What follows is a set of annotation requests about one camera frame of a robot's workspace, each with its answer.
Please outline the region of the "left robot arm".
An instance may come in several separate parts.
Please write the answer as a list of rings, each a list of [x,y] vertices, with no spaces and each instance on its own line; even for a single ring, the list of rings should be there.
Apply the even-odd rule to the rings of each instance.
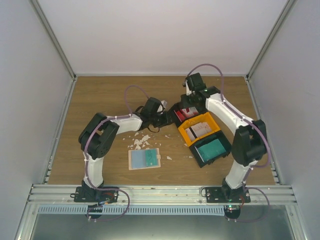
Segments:
[[[167,102],[148,98],[144,106],[121,116],[106,116],[96,113],[78,138],[84,155],[84,185],[86,197],[98,202],[103,197],[103,162],[115,137],[126,132],[139,132],[153,126],[160,129],[172,124]]]

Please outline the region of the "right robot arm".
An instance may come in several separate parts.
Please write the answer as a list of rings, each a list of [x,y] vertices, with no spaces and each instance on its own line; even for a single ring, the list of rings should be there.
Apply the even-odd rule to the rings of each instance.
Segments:
[[[233,164],[221,186],[221,196],[228,203],[246,193],[246,181],[254,168],[267,154],[270,147],[267,141],[266,125],[262,120],[253,120],[235,108],[224,96],[223,87],[207,87],[199,73],[188,74],[184,87],[186,94],[181,96],[183,106],[202,107],[216,115],[233,133],[231,154]]]

